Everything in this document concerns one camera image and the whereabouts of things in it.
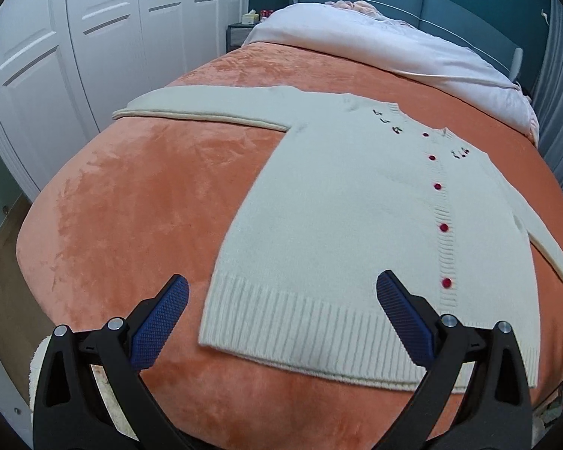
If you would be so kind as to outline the cream knitted cardigan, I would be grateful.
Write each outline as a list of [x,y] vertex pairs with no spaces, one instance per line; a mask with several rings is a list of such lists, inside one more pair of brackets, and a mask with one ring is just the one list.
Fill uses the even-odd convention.
[[533,262],[563,280],[563,250],[487,154],[395,103],[291,86],[153,90],[124,116],[283,132],[218,252],[198,341],[317,377],[411,389],[424,370],[376,298],[389,270],[440,314],[509,322],[539,376]]

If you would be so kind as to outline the cream fluffy jacket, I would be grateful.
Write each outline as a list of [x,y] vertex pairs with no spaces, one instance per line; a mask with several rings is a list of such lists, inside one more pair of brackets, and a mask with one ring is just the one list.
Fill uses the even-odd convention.
[[34,404],[35,404],[35,397],[37,394],[37,386],[39,382],[39,377],[41,373],[41,368],[43,364],[43,360],[45,358],[45,354],[47,353],[47,347],[50,344],[50,336],[44,337],[41,340],[38,347],[34,351],[32,359],[30,361],[29,366],[29,408],[30,411],[33,413],[34,411]]

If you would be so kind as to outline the orange plush bedspread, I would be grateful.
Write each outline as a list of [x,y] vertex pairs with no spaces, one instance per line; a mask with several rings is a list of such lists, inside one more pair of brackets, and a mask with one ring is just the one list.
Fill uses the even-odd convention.
[[[180,84],[279,86],[393,102],[484,150],[563,248],[563,191],[536,147],[440,90],[350,60],[257,43],[181,76]],[[290,373],[203,348],[198,328],[215,257],[237,209],[280,141],[272,130],[152,118],[117,120],[34,201],[17,241],[43,312],[72,329],[102,327],[173,274],[190,302],[142,375],[184,432],[229,449],[368,449],[409,394]]]

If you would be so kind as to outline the grey striped curtain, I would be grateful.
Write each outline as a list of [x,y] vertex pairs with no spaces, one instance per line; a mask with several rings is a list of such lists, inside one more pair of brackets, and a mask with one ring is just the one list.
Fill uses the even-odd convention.
[[563,4],[551,0],[544,58],[533,90],[539,152],[563,190]]

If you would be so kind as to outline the white panelled wardrobe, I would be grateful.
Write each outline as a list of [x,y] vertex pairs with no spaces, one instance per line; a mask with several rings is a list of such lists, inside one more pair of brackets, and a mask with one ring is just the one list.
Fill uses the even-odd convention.
[[223,54],[248,0],[4,0],[0,155],[28,198],[114,111]]

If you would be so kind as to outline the white folded duvet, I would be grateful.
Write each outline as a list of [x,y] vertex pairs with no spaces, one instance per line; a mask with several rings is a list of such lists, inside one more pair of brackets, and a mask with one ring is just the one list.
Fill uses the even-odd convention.
[[442,90],[539,142],[540,125],[521,87],[469,48],[409,23],[374,20],[325,3],[297,3],[256,24],[245,45],[290,46],[363,63]]

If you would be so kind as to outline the dark bedside table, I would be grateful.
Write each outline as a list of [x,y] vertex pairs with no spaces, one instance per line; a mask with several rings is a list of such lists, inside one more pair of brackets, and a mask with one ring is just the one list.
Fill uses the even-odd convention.
[[240,49],[254,27],[256,27],[255,23],[243,24],[237,22],[229,24],[226,31],[226,52],[230,53]]

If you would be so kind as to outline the pink ruffled pillow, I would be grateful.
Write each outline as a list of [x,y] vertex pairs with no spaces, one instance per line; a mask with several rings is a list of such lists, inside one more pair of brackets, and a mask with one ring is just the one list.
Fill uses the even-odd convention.
[[347,0],[336,0],[336,1],[326,1],[325,5],[355,11],[357,13],[361,13],[366,15],[366,17],[371,17],[375,20],[379,21],[386,21],[388,17],[381,13],[374,5],[370,4],[364,0],[357,0],[357,1],[347,1]]

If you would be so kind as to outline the tissue box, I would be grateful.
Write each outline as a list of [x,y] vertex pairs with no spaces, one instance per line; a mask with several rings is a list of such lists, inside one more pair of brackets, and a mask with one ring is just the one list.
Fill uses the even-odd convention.
[[242,15],[241,25],[242,26],[255,26],[260,21],[260,14],[252,9],[247,13]]

